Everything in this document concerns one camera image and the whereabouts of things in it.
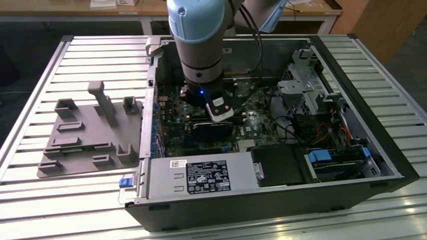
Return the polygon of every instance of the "circuit board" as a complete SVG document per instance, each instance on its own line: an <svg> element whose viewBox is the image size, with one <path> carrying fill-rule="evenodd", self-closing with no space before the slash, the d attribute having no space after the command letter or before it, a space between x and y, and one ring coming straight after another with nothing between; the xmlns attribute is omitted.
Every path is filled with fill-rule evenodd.
<svg viewBox="0 0 427 240"><path fill-rule="evenodd" d="M253 86L250 79L235 80L233 94L247 96ZM163 92L159 105L167 157L246 152L250 147L279 143L267 107L270 87L258 88L242 107L234 110L234 117L219 123L227 125L231 134L214 139L201 139L193 135L198 126L213 123L207 110L181 99L181 86L165 88L169 89L159 91Z"/></svg>

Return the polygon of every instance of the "wooden desk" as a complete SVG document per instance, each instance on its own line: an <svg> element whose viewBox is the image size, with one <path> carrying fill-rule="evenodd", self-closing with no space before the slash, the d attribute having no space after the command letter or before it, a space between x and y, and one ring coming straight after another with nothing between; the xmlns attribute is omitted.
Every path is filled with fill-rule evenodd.
<svg viewBox="0 0 427 240"><path fill-rule="evenodd" d="M137 6L91 11L91 0L0 0L0 16L123 16L142 15L143 0Z"/></svg>
<svg viewBox="0 0 427 240"><path fill-rule="evenodd" d="M141 22L142 9L143 0L97 11L91 0L0 0L0 22Z"/></svg>
<svg viewBox="0 0 427 240"><path fill-rule="evenodd" d="M91 0L0 0L0 22L93 22L138 21L145 35L153 35L153 21L167 21L167 2L139 0L137 6L91 11ZM322 22L318 33L329 34L337 17L343 13L325 0L295 5L297 12L286 9L281 21Z"/></svg>
<svg viewBox="0 0 427 240"><path fill-rule="evenodd" d="M325 0L314 0L313 3L295 5L297 12L290 9L283 11L281 21L314 21L322 22L318 34L329 34L337 17L343 14L339 9L333 9ZM163 0L143 0L142 5L142 27L146 35L153 35L151 22L169 20L167 2Z"/></svg>

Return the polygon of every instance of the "floor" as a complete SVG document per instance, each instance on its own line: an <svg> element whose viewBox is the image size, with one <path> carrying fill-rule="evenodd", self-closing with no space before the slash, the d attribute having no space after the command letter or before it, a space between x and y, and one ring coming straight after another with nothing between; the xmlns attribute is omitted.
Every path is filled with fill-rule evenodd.
<svg viewBox="0 0 427 240"><path fill-rule="evenodd" d="M154 34L169 34L163 25L155 24L153 27ZM58 22L54 23L53 31L46 31L39 22L0 23L0 44L21 72L19 81L0 87L0 145L7 139L62 37L141 34L143 31L138 22ZM427 19L386 66L425 110L427 110L426 43Z"/></svg>

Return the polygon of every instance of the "wooden cabinet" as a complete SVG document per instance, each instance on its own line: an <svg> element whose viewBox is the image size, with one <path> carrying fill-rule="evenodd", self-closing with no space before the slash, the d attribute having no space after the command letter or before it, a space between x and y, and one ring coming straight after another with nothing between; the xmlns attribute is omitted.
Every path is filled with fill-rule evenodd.
<svg viewBox="0 0 427 240"><path fill-rule="evenodd" d="M357 34L386 64L427 14L427 0L337 0L343 8L331 34Z"/></svg>

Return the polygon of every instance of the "power supply label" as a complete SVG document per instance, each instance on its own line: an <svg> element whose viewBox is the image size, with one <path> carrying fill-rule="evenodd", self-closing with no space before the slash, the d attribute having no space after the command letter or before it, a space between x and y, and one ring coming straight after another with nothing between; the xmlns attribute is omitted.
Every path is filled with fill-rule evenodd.
<svg viewBox="0 0 427 240"><path fill-rule="evenodd" d="M233 189L226 160L187 163L186 169L190 194L223 192Z"/></svg>

